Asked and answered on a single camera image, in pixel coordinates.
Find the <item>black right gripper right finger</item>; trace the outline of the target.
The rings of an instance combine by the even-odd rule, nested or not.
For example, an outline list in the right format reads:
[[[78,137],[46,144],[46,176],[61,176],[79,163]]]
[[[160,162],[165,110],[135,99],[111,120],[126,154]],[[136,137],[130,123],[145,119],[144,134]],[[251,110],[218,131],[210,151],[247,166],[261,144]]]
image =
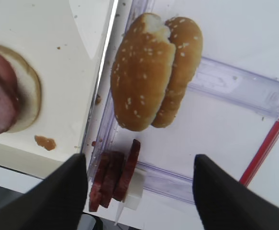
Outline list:
[[[206,230],[279,230],[279,208],[204,154],[195,156],[192,192]]]

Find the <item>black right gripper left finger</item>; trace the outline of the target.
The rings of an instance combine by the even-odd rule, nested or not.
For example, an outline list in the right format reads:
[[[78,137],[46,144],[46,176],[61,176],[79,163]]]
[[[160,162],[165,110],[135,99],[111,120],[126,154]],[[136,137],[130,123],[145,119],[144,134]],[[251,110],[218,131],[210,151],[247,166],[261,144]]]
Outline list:
[[[75,230],[87,194],[86,158],[74,154],[36,187],[0,208],[0,230]]]

